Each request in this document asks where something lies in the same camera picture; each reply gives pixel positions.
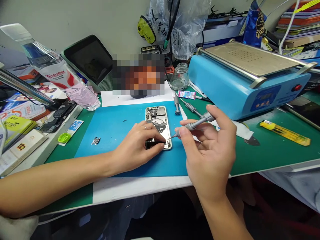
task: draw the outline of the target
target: glass jar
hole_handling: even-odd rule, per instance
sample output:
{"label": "glass jar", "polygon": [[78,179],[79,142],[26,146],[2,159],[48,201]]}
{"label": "glass jar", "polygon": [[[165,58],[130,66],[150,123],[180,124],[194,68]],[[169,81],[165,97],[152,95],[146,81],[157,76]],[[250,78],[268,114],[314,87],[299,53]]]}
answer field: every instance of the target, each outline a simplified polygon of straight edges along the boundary
{"label": "glass jar", "polygon": [[179,63],[174,70],[169,85],[174,90],[183,90],[188,87],[189,73],[188,65],[186,63]]}

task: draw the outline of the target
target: small bottle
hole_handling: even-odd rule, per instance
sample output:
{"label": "small bottle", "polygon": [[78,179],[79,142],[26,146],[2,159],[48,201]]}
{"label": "small bottle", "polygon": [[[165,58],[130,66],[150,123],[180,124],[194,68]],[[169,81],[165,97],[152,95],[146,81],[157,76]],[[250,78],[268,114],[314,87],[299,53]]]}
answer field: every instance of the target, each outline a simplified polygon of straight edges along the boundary
{"label": "small bottle", "polygon": [[100,107],[98,97],[83,83],[65,60],[56,52],[35,41],[21,24],[4,25],[0,29],[20,43],[33,68],[69,98],[88,111]]}
{"label": "small bottle", "polygon": [[188,87],[189,72],[186,63],[179,63],[174,70],[173,76],[169,81],[169,85],[174,90],[183,90]]}

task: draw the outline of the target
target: smartphone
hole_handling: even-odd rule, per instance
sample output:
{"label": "smartphone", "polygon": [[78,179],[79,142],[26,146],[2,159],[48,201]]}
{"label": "smartphone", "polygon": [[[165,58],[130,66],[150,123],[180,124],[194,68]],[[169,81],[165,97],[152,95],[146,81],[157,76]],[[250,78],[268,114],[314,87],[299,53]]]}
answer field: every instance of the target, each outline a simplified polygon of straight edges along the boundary
{"label": "smartphone", "polygon": [[320,106],[315,102],[299,96],[283,107],[320,131]]}
{"label": "smartphone", "polygon": [[[153,123],[158,132],[165,138],[168,139],[164,143],[164,150],[169,150],[172,147],[170,136],[170,129],[168,123],[167,109],[165,106],[147,107],[146,108],[146,122]],[[157,141],[153,138],[146,141],[146,149],[156,145]]]}

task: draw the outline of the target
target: wall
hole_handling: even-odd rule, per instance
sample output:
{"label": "wall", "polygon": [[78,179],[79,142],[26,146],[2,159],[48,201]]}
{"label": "wall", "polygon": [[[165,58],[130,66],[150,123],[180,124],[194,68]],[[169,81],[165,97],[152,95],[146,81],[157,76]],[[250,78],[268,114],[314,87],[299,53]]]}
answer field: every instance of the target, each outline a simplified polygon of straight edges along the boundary
{"label": "wall", "polygon": [[[220,12],[232,7],[245,11],[251,1],[212,0],[212,5]],[[269,14],[284,1],[266,0],[262,10]],[[273,28],[293,2],[289,0],[272,13],[267,28]],[[36,40],[58,52],[90,34],[96,35],[110,54],[139,53],[147,45],[137,32],[137,22],[150,0],[0,0],[0,3],[1,25],[21,23]],[[0,45],[21,51],[19,44],[3,32],[0,32]]]}

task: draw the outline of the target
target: green cap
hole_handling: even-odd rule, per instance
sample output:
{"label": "green cap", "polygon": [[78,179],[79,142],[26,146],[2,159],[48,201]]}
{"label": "green cap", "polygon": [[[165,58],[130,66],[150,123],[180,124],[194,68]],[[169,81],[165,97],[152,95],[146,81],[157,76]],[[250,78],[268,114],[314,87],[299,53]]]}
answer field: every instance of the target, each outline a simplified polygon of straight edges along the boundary
{"label": "green cap", "polygon": [[58,138],[58,142],[66,143],[69,141],[70,138],[71,138],[70,133],[62,133]]}

